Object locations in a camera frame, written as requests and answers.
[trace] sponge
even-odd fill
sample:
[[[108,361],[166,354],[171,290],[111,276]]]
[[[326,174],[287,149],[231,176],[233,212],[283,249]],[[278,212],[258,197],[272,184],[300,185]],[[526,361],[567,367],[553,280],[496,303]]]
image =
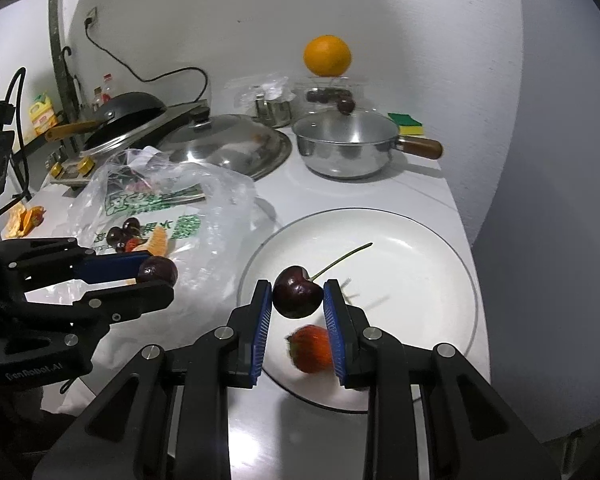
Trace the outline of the sponge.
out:
[[[422,123],[407,114],[389,114],[391,120],[400,127],[401,135],[424,135]]]

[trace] cherry stem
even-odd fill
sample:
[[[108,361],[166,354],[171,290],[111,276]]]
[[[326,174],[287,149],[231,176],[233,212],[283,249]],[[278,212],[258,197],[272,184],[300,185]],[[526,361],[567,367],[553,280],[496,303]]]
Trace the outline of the cherry stem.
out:
[[[345,254],[344,256],[339,257],[335,262],[333,262],[332,264],[327,265],[323,270],[321,270],[320,272],[318,272],[318,274],[316,274],[314,277],[309,278],[309,281],[312,282],[313,280],[315,280],[318,276],[320,276],[321,274],[324,274],[325,272],[327,272],[327,270],[331,269],[331,267],[333,267],[336,264],[339,264],[342,260],[344,260],[345,258],[349,258],[352,254],[356,254],[358,251],[361,251],[362,249],[366,249],[367,247],[371,247],[374,243],[373,242],[369,242],[368,244],[364,244],[360,247],[358,247],[357,249],[353,249],[352,251],[349,251],[347,254]]]

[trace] power cord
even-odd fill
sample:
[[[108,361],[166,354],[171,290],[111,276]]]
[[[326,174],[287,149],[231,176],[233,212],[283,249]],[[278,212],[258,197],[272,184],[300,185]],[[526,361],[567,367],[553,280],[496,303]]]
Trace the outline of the power cord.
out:
[[[156,77],[152,77],[151,79],[144,79],[144,78],[140,77],[127,63],[125,63],[119,57],[116,57],[114,54],[110,53],[109,50],[107,50],[103,46],[100,46],[99,44],[97,44],[95,41],[93,41],[91,39],[91,36],[89,36],[89,26],[91,25],[92,22],[93,22],[93,20],[91,18],[87,18],[86,20],[84,20],[84,34],[85,34],[85,36],[87,36],[87,40],[91,41],[91,43],[95,47],[97,47],[101,51],[106,52],[107,54],[109,54],[113,59],[115,59],[118,63],[120,63],[120,65],[122,65],[127,70],[129,70],[129,72],[131,72],[131,75],[133,77],[135,77],[136,79],[138,79],[138,81],[140,81],[142,83],[151,83],[153,81],[158,81],[158,79],[162,79],[163,77],[167,77],[168,75],[177,74],[178,72],[185,72],[187,70],[194,70],[196,72],[200,72],[204,76],[204,78],[205,78],[205,84],[202,87],[202,91],[200,92],[200,94],[198,94],[198,97],[196,97],[195,100],[199,101],[200,98],[202,97],[202,95],[205,93],[206,87],[209,85],[209,76],[207,75],[207,73],[203,69],[201,69],[200,67],[197,67],[197,66],[186,66],[186,67],[183,67],[183,68],[179,68],[177,70],[171,70],[171,72],[165,72],[164,74],[160,74],[160,75],[158,75]]]
[[[14,194],[12,196],[13,200],[11,200],[7,205],[0,208],[0,215],[7,212],[11,207],[15,206],[20,200],[22,200],[26,196],[30,196],[29,193],[29,163],[27,161],[27,155],[24,152],[24,139],[22,138],[22,123],[20,122],[20,104],[22,102],[22,87],[24,86],[24,76],[27,73],[27,70],[24,67],[20,67],[17,72],[11,78],[11,82],[9,83],[9,87],[7,88],[7,93],[4,97],[4,101],[0,101],[0,132],[4,130],[5,124],[11,124],[13,120],[13,111],[15,111],[16,115],[16,132],[18,134],[18,143],[20,145],[20,154],[22,156],[22,165],[24,168],[24,184],[22,185],[22,192]],[[15,110],[13,110],[13,105],[10,104],[11,93],[13,92],[13,88],[18,83],[18,92],[16,94],[16,106]],[[14,153],[11,152],[11,165],[16,168],[16,161],[14,160]]]

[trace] plate rim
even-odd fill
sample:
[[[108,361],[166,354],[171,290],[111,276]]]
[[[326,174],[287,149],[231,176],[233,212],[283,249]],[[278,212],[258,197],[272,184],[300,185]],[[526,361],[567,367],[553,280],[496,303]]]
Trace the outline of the plate rim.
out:
[[[435,232],[432,228],[424,225],[422,222],[418,222],[416,219],[413,219],[410,216],[401,215],[400,213],[395,213],[393,211],[387,211],[385,209],[378,209],[376,207],[336,207],[336,208],[333,208],[333,209],[325,209],[323,211],[317,211],[315,213],[311,213],[309,215],[305,215],[302,218],[298,218],[298,219],[294,220],[293,222],[290,222],[289,224],[281,227],[280,229],[278,229],[276,232],[272,233],[271,235],[269,235],[269,237],[267,237],[267,239],[264,240],[258,246],[258,248],[254,251],[254,253],[249,258],[249,261],[244,266],[244,269],[242,270],[242,274],[240,276],[240,282],[238,283],[238,289],[237,289],[237,294],[236,294],[236,300],[237,300],[236,301],[236,303],[237,303],[236,306],[240,306],[240,303],[241,303],[240,297],[242,295],[242,286],[244,285],[244,280],[245,280],[247,271],[251,267],[251,264],[253,263],[254,259],[256,259],[256,257],[260,253],[260,251],[263,250],[264,246],[267,245],[269,243],[269,241],[273,237],[278,236],[278,234],[280,234],[285,229],[291,227],[292,225],[294,225],[294,224],[296,224],[296,223],[298,223],[298,222],[300,222],[302,220],[305,220],[307,218],[311,218],[312,216],[317,216],[317,215],[321,215],[321,214],[325,214],[325,213],[331,213],[331,212],[334,212],[334,211],[344,211],[344,210],[379,211],[379,212],[382,212],[382,213],[387,213],[387,214],[399,216],[399,217],[402,217],[402,218],[406,218],[407,220],[410,220],[410,221],[412,221],[412,222],[414,222],[414,223],[416,223],[416,224],[424,227],[426,230],[428,230],[431,233],[433,233],[434,235],[436,235],[438,238],[440,238],[440,240],[442,240],[447,245],[447,247],[449,247],[449,249],[451,249],[452,253],[456,255],[456,258],[458,258],[458,260],[462,264],[462,267],[464,268],[464,272],[466,273],[467,277],[469,278],[469,283],[471,283],[471,290],[472,290],[472,292],[474,294],[474,325],[472,327],[471,336],[469,337],[469,342],[466,345],[466,349],[464,351],[461,351],[461,354],[466,357],[466,355],[469,353],[469,351],[471,350],[471,348],[474,345],[475,335],[476,335],[477,329],[478,329],[478,310],[479,310],[479,306],[478,306],[478,291],[477,291],[476,285],[474,283],[474,279],[471,276],[471,273],[469,272],[469,269],[466,266],[464,260],[460,257],[460,254],[458,254],[458,251],[456,251],[456,249],[449,242],[447,242],[440,234],[438,234],[437,232]],[[331,410],[333,412],[354,413],[354,414],[368,413],[368,410],[365,410],[365,411],[345,410],[345,409],[342,409],[342,408],[334,408],[333,406],[325,406],[324,404],[320,404],[318,402],[315,402],[314,400],[307,399],[307,398],[305,398],[305,397],[303,397],[303,396],[301,396],[299,394],[296,394],[291,389],[287,388],[286,386],[284,386],[283,384],[281,384],[279,381],[277,381],[274,377],[272,377],[271,374],[269,374],[269,372],[267,372],[267,370],[266,370],[266,368],[264,366],[262,367],[262,370],[280,388],[282,388],[286,392],[290,393],[291,395],[293,395],[297,399],[300,399],[300,400],[302,400],[304,402],[307,402],[309,404],[312,404],[312,405],[317,406],[319,408],[322,408],[324,410]],[[413,402],[418,402],[418,400],[420,400],[421,398],[422,397],[419,397],[418,399],[415,399]]]

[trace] wooden handle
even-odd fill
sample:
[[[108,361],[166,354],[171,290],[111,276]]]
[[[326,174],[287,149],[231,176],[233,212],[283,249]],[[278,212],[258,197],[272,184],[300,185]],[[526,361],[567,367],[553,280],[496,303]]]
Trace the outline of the wooden handle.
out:
[[[45,132],[45,139],[49,142],[53,140],[61,140],[76,134],[87,134],[95,130],[102,123],[100,121],[83,121],[81,123],[63,124],[62,126],[54,126]]]
[[[411,155],[423,156],[437,160],[442,156],[444,149],[437,140],[422,137],[398,137],[395,149]]]

